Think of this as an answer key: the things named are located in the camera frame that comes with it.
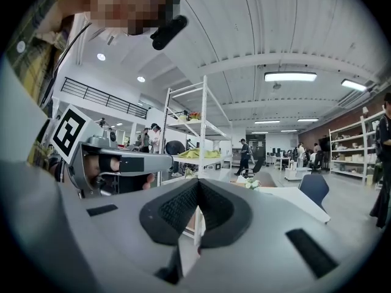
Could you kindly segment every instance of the shirt button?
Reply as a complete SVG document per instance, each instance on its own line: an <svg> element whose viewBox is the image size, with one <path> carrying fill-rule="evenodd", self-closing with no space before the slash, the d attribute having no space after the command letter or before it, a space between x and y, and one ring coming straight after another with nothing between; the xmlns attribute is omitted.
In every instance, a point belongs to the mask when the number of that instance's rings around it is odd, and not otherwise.
<svg viewBox="0 0 391 293"><path fill-rule="evenodd" d="M16 50L18 53L22 53L26 49L26 44L24 42L18 42L16 45Z"/></svg>

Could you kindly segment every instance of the round ceiling light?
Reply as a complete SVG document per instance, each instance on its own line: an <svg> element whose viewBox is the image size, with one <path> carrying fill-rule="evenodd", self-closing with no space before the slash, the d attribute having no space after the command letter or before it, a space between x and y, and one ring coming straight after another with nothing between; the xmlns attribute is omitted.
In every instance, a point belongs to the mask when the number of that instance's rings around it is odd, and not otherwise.
<svg viewBox="0 0 391 293"><path fill-rule="evenodd" d="M98 57L98 59L101 60L101 61L106 60L106 57L105 57L104 54L102 54L102 53L98 53L97 57Z"/></svg>

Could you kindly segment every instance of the plaid shirt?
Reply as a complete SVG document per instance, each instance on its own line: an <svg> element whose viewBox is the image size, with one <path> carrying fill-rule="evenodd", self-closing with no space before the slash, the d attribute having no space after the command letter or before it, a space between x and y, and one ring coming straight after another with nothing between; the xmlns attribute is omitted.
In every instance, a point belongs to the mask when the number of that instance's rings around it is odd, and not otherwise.
<svg viewBox="0 0 391 293"><path fill-rule="evenodd" d="M66 48L71 21L63 21L60 32L37 34L36 30L59 0L36 0L16 28L5 54L23 87L40 105L60 53ZM47 167L47 149L35 142L28 161Z"/></svg>

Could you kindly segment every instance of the brick wall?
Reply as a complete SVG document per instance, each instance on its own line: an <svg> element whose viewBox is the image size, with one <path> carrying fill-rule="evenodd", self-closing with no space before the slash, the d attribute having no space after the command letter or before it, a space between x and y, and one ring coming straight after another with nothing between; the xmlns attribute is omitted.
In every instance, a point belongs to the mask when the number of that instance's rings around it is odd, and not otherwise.
<svg viewBox="0 0 391 293"><path fill-rule="evenodd" d="M364 106L368 108L369 116L380 112L382 110L384 94L385 92L382 92L374 97L369 103L351 110L350 112L337 117L336 119L329 121L320 127L299 134L299 141L304 143L304 147L313 148L313 144L319 143L319 139L323 138L324 136L329 136L329 129L336 130L359 121L360 116L362 115L362 108ZM349 134L351 136L357 134L358 132L361 132L361 127L349 130Z"/></svg>

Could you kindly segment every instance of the metal railing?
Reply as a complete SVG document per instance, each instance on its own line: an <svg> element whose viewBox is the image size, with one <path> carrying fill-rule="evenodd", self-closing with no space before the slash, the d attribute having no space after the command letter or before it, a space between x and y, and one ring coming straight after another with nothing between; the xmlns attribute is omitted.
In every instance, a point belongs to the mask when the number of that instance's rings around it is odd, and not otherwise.
<svg viewBox="0 0 391 293"><path fill-rule="evenodd" d="M65 77L64 84L61 91L70 95L78 96L82 99L86 99L100 105L110 107L111 109L119 110L124 113L128 113L137 117L146 119L148 110L127 102L116 96L109 95L106 92L100 91L95 88L91 88L88 85L82 84L74 79Z"/></svg>

